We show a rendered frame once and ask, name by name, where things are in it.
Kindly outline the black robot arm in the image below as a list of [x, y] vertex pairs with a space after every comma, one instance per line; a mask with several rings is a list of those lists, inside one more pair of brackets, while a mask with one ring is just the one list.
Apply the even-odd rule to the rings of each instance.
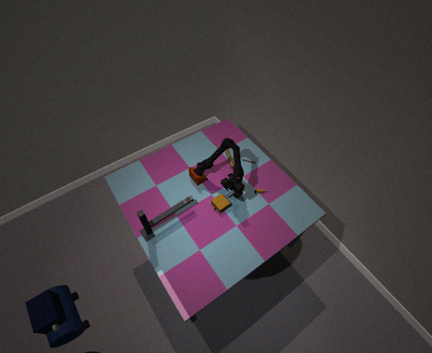
[[[234, 170], [233, 173], [228, 174], [230, 185], [233, 185], [235, 190], [240, 193], [244, 189], [244, 185], [241, 183], [244, 175], [243, 168], [241, 166], [240, 159], [240, 147], [230, 138], [225, 138], [221, 143], [221, 146], [207, 159], [197, 164], [197, 168], [194, 170], [196, 175], [202, 176], [204, 169], [209, 169], [213, 166], [213, 162], [226, 150], [233, 149], [234, 153]], [[238, 179], [239, 177], [239, 179]]]

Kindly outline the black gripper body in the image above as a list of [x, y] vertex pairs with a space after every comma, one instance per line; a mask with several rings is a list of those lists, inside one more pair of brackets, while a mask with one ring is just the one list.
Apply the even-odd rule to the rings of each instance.
[[235, 196], [236, 198], [239, 198], [239, 197], [242, 195], [243, 192], [238, 193], [238, 192], [235, 190], [234, 186], [233, 186], [233, 185], [230, 185], [230, 184], [228, 183], [228, 181], [229, 181], [229, 179], [224, 178], [223, 180], [221, 180], [221, 184], [222, 184], [222, 185], [226, 185], [228, 189], [235, 191], [234, 196]]

